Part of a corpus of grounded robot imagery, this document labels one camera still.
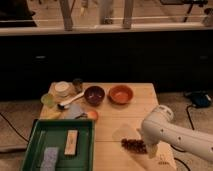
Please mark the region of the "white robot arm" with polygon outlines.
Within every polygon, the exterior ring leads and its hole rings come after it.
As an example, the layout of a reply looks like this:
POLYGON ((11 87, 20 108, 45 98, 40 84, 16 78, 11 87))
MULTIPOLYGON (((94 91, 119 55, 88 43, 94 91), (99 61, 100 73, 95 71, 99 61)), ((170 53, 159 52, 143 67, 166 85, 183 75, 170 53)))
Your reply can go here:
POLYGON ((213 163, 213 135, 172 124, 173 118, 169 107, 158 105, 141 122, 140 133, 148 156, 154 158, 158 143, 163 141, 213 163))

